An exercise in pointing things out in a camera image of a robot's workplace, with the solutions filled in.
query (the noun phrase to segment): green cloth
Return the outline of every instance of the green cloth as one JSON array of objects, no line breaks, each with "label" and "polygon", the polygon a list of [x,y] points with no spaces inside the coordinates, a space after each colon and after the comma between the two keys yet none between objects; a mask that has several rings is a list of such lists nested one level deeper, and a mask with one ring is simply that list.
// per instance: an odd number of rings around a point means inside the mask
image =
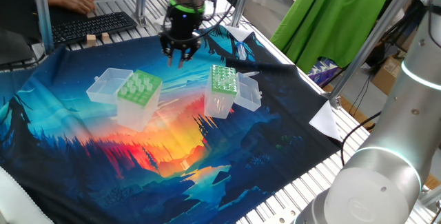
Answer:
[{"label": "green cloth", "polygon": [[386,0],[296,0],[271,42],[303,72],[320,57],[346,67],[369,35]]}]

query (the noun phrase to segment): black cable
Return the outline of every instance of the black cable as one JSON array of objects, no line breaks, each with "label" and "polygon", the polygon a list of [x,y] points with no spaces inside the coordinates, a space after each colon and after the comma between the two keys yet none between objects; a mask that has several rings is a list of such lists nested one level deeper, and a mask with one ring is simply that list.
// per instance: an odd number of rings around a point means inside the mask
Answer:
[{"label": "black cable", "polygon": [[368,77],[367,80],[365,81],[365,84],[364,84],[363,87],[361,88],[360,93],[358,93],[358,96],[357,96],[356,100],[353,102],[351,108],[349,109],[349,114],[350,114],[351,116],[353,116],[353,114],[351,114],[352,108],[354,107],[355,104],[357,104],[358,97],[360,97],[361,93],[362,93],[363,90],[365,89],[366,84],[369,84],[368,82],[369,82],[369,77]]},{"label": "black cable", "polygon": [[366,128],[366,131],[371,131],[371,130],[374,129],[374,128],[375,128],[375,123],[372,124],[372,126],[367,127],[367,128]]},{"label": "black cable", "polygon": [[427,4],[429,5],[429,36],[430,39],[439,47],[441,48],[441,45],[436,42],[436,40],[433,38],[432,35],[432,12],[433,12],[433,6],[432,6],[432,0],[427,0]]},{"label": "black cable", "polygon": [[369,88],[369,82],[371,80],[371,75],[369,75],[369,77],[367,77],[367,85],[366,85],[366,90],[365,93],[363,93],[363,95],[361,96],[360,102],[358,103],[358,106],[356,108],[356,111],[353,113],[353,116],[355,116],[357,114],[358,109],[360,108],[361,102],[363,101],[366,93],[367,93],[367,89]]},{"label": "black cable", "polygon": [[344,159],[344,157],[343,157],[343,153],[344,153],[344,146],[345,146],[345,143],[346,143],[347,139],[348,139],[348,138],[351,136],[351,134],[353,134],[358,128],[361,128],[364,124],[366,124],[366,123],[368,123],[368,122],[374,120],[374,119],[375,119],[376,117],[378,117],[380,114],[381,114],[381,111],[378,112],[377,114],[375,114],[375,115],[369,117],[368,119],[366,119],[366,121],[363,121],[362,123],[358,124],[358,126],[356,126],[353,130],[351,130],[351,131],[347,134],[347,136],[343,139],[342,147],[341,147],[341,149],[340,149],[340,158],[342,159],[342,165],[343,165],[343,166],[345,166],[345,159]]},{"label": "black cable", "polygon": [[418,8],[412,8],[408,13],[406,13],[406,15],[401,20],[397,21],[397,23],[395,23],[391,28],[389,28],[381,36],[380,40],[382,41],[388,35],[390,35],[391,33],[395,32],[397,28],[401,29],[401,26],[406,25],[406,23],[409,23],[413,19],[413,16],[418,13],[418,10],[419,10]]},{"label": "black cable", "polygon": [[213,2],[213,13],[212,13],[212,15],[209,18],[205,18],[205,17],[203,17],[203,14],[199,13],[199,11],[198,11],[198,9],[196,7],[196,4],[194,3],[194,0],[190,0],[190,1],[192,2],[194,13],[195,14],[199,14],[199,17],[202,18],[202,20],[204,20],[204,21],[211,21],[214,18],[214,15],[216,14],[217,0],[212,0],[212,2]]},{"label": "black cable", "polygon": [[396,41],[394,42],[394,45],[395,45],[395,47],[397,47],[397,48],[400,49],[401,51],[407,53],[407,50],[404,49],[401,45],[398,45],[398,43],[397,43]]},{"label": "black cable", "polygon": [[328,80],[328,82],[326,84],[324,84],[321,88],[323,89],[324,87],[326,87],[327,85],[329,85],[334,79],[336,79],[338,76],[340,76],[346,69],[341,69],[339,72],[337,72],[335,75],[333,75],[331,77],[330,80]]},{"label": "black cable", "polygon": [[253,27],[256,28],[256,25],[254,25],[253,23],[250,23],[249,21],[240,20],[240,22],[241,22],[241,23],[248,24],[248,25],[251,25],[251,26],[253,26]]},{"label": "black cable", "polygon": [[433,219],[432,219],[432,221],[430,222],[430,224],[434,224],[434,223],[435,223],[435,221],[436,221],[436,219],[438,218],[438,216],[440,215],[440,213],[441,213],[441,207],[440,207],[440,209],[436,212],[436,215],[433,217]]}]

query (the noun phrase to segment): metal table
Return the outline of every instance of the metal table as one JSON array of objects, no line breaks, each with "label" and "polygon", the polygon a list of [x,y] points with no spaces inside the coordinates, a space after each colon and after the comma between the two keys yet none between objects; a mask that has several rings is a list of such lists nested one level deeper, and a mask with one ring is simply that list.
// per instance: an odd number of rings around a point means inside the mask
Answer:
[{"label": "metal table", "polygon": [[[96,0],[97,9],[90,16],[109,14],[111,12],[124,11],[129,15],[135,11],[136,0]],[[146,0],[146,16],[148,20],[148,27],[137,27],[133,30],[122,31],[116,34],[111,34],[111,43],[127,41],[130,39],[137,39],[140,37],[155,36],[158,33],[158,28],[152,24],[155,20],[165,14],[168,5],[168,0]],[[214,25],[220,19],[219,16],[214,17],[213,20],[203,23],[204,28]],[[231,23],[231,17],[223,20],[223,24]],[[252,30],[256,33],[258,40],[281,62],[284,64],[292,64],[292,62],[278,50],[268,39],[266,39],[254,26],[250,25],[245,18],[242,17],[240,23],[241,28]],[[103,45],[102,40],[96,40],[97,45]],[[78,50],[86,48],[86,42],[69,45],[67,49]],[[34,59],[23,61],[20,65],[32,63]],[[299,71],[300,76],[305,80],[317,93],[324,91],[318,87],[305,73]],[[338,131],[342,139],[358,122],[352,118],[343,109],[333,109],[334,117],[338,126]],[[345,158],[349,159],[360,145],[369,136],[368,131],[360,128],[355,131],[347,140],[345,146]],[[342,168],[339,153],[335,153],[328,159],[319,163],[300,178],[284,186],[273,196],[269,197],[265,202],[261,203],[255,210],[252,210],[246,216],[237,221],[237,224],[259,224],[259,223],[291,223],[295,216],[313,200],[317,194],[327,189],[334,181],[337,173]],[[419,202],[416,203],[406,224],[426,224],[430,223],[434,217],[434,213],[427,210]]]}]

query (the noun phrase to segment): black keyboard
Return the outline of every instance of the black keyboard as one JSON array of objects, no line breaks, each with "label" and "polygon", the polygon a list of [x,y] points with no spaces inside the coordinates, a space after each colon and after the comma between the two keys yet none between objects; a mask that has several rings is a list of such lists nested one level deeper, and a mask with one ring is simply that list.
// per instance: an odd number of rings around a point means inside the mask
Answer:
[{"label": "black keyboard", "polygon": [[135,28],[136,22],[125,12],[115,12],[99,17],[92,17],[85,21],[73,21],[52,26],[54,44],[77,43],[85,41],[88,34],[101,35],[106,32],[112,34],[118,31]]}]

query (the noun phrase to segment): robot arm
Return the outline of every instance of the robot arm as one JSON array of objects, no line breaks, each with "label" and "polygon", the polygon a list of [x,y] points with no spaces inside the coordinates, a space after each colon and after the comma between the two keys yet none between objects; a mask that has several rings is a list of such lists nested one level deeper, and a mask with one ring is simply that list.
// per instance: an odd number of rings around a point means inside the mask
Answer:
[{"label": "robot arm", "polygon": [[375,130],[295,224],[406,222],[441,142],[441,0],[433,5]]},{"label": "robot arm", "polygon": [[206,0],[170,0],[170,5],[164,18],[163,31],[158,34],[162,51],[168,57],[168,65],[172,65],[173,51],[181,51],[179,68],[184,61],[192,59],[194,53],[200,48],[202,39],[194,34],[202,24]]}]

